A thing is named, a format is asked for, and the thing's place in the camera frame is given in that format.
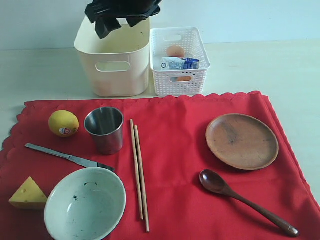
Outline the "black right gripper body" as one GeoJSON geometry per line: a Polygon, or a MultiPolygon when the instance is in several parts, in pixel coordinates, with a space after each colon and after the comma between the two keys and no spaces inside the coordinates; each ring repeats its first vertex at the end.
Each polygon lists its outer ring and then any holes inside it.
{"type": "Polygon", "coordinates": [[[85,15],[91,23],[98,18],[145,20],[160,12],[161,0],[93,0],[85,15]]]}

